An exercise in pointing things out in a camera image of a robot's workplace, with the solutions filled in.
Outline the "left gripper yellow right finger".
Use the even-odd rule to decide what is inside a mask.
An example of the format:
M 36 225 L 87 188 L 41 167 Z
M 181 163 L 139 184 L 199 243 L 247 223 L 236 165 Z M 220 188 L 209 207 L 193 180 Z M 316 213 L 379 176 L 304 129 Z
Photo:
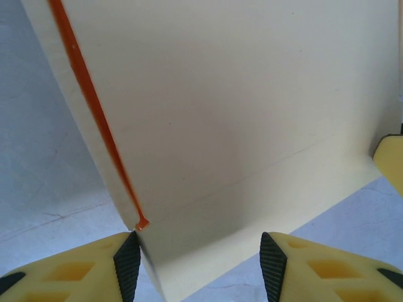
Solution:
M 259 263 L 268 301 L 402 301 L 390 264 L 277 232 L 264 232 Z

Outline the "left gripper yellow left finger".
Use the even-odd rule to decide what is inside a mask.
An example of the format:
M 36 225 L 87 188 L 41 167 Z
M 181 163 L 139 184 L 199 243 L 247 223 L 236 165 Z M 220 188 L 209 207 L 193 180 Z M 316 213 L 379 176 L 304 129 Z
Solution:
M 136 232 L 123 232 L 18 267 L 1 277 L 1 301 L 133 301 Z

